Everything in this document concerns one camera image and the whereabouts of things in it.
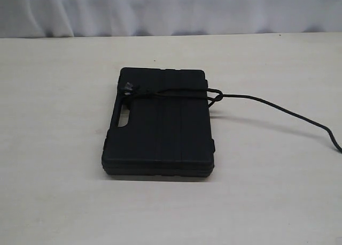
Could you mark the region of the black plastic carrying case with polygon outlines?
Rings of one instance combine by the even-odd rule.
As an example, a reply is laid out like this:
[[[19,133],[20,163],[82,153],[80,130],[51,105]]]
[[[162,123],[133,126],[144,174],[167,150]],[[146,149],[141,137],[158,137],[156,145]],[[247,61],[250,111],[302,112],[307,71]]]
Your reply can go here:
[[[124,67],[102,153],[108,175],[207,177],[214,168],[202,70]]]

